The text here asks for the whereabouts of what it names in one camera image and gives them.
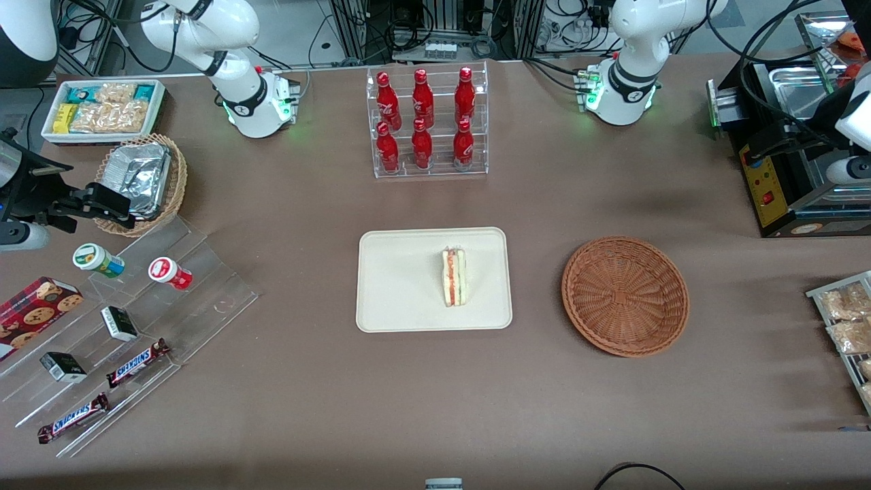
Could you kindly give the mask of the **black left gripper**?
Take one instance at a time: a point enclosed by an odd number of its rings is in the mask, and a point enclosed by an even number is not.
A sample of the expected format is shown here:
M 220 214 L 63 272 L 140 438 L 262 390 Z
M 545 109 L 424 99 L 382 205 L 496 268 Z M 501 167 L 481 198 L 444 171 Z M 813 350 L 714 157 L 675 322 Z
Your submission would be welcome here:
M 766 125 L 768 149 L 766 157 L 786 157 L 803 152 L 807 159 L 816 159 L 834 149 L 834 125 L 821 120 L 808 120 L 806 129 L 786 120 Z

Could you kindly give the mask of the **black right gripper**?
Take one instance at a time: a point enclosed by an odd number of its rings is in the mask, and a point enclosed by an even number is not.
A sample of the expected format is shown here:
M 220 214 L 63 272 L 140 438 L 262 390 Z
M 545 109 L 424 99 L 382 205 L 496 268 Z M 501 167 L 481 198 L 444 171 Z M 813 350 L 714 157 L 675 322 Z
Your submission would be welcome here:
M 88 183 L 84 190 L 65 183 L 61 174 L 74 170 L 72 165 L 24 153 L 20 170 L 21 221 L 64 232 L 77 229 L 76 218 L 91 219 L 103 230 L 135 229 L 128 197 L 98 182 Z

